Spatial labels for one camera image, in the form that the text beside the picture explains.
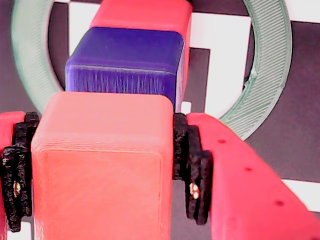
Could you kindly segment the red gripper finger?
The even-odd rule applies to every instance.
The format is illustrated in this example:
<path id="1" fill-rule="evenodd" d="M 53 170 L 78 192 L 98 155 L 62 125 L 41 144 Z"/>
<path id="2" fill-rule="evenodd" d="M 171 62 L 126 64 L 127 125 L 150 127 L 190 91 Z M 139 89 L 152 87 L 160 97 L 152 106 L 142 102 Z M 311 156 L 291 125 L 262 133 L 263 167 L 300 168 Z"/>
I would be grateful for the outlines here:
<path id="1" fill-rule="evenodd" d="M 40 122 L 37 112 L 0 114 L 0 238 L 19 232 L 23 217 L 31 217 L 31 142 Z"/>
<path id="2" fill-rule="evenodd" d="M 214 240 L 317 240 L 320 221 L 226 125 L 204 113 L 173 116 L 173 179 L 186 216 Z"/>

